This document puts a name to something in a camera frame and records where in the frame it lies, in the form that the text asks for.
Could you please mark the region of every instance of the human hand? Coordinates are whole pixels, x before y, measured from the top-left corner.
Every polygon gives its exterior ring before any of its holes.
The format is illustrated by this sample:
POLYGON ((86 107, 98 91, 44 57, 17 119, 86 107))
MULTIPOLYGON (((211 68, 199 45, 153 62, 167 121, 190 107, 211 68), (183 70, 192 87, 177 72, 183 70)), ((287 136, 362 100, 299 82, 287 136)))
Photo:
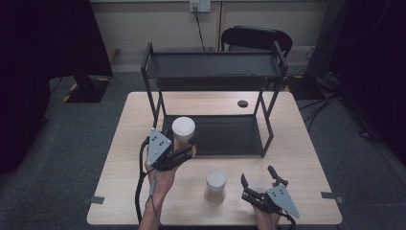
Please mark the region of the human hand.
POLYGON ((281 219, 281 216, 272 213, 268 214, 266 212, 263 212, 260 208, 252 205, 254 208, 255 216, 256 216, 256 221, 257 221, 257 226, 259 230, 276 230, 279 224, 279 220, 281 219))
POLYGON ((156 171, 150 165, 148 165, 147 162, 145 163, 145 166, 148 172, 147 176, 149 184, 155 180, 155 189, 153 195, 159 199, 164 199, 173 185, 175 174, 179 166, 171 171, 164 172, 156 171))

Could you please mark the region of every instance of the wall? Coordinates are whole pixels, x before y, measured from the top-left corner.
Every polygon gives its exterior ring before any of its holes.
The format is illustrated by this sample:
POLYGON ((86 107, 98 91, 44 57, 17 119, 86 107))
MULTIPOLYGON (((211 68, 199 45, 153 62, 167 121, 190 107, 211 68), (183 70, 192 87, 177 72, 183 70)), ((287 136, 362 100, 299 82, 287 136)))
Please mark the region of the wall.
MULTIPOLYGON (((198 19, 206 47, 218 47, 221 32, 235 25, 285 31, 294 46, 316 44, 327 1, 223 1, 198 19)), ((196 18, 189 1, 93 0, 106 48, 157 50, 200 48, 196 18)))

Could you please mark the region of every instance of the white container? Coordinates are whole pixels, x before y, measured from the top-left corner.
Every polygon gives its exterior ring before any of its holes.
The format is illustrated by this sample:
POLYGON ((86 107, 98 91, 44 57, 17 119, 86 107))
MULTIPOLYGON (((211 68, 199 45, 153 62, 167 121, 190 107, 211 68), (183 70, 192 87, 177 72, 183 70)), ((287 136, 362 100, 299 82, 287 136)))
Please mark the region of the white container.
MULTIPOLYGON (((196 125, 189 117, 178 117, 172 123, 174 149, 178 150, 189 144, 189 140, 194 135, 196 125)), ((196 155, 196 145, 192 147, 193 156, 196 155)))
POLYGON ((205 197, 209 201, 220 202, 225 197, 227 174, 220 169, 209 170, 206 176, 205 197))

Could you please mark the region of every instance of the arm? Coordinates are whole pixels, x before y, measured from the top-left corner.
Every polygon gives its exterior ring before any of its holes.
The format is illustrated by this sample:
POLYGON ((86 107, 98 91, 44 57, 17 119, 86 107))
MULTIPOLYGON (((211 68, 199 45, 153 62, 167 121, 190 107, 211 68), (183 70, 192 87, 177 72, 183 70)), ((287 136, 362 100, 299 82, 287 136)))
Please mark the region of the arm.
MULTIPOLYGON (((148 165, 146 165, 146 168, 148 172, 152 170, 148 165)), ((167 193, 173 185, 176 170, 177 168, 166 172, 153 170, 148 174, 149 184, 151 184, 153 180, 155 181, 155 189, 147 201, 147 207, 138 227, 139 230, 158 229, 162 206, 167 193)))
POLYGON ((253 205, 255 211, 255 219, 259 230, 277 230, 281 216, 278 214, 268 214, 253 205))

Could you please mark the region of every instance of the black metal shelf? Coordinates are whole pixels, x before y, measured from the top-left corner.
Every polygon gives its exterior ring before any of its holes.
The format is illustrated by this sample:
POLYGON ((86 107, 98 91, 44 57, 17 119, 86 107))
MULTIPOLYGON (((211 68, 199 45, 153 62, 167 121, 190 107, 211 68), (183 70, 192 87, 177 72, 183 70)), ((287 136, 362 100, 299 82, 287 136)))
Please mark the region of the black metal shelf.
POLYGON ((266 52, 154 53, 148 43, 141 72, 156 127, 160 110, 164 129, 181 115, 167 114, 163 91, 258 91, 252 114, 189 116, 199 132, 200 155, 260 155, 263 157, 273 139, 269 116, 282 86, 287 64, 278 45, 266 52), (152 98, 149 81, 159 89, 157 104, 152 98), (266 105, 262 92, 274 82, 274 94, 266 105), (257 112, 262 108, 269 137, 262 145, 257 112))

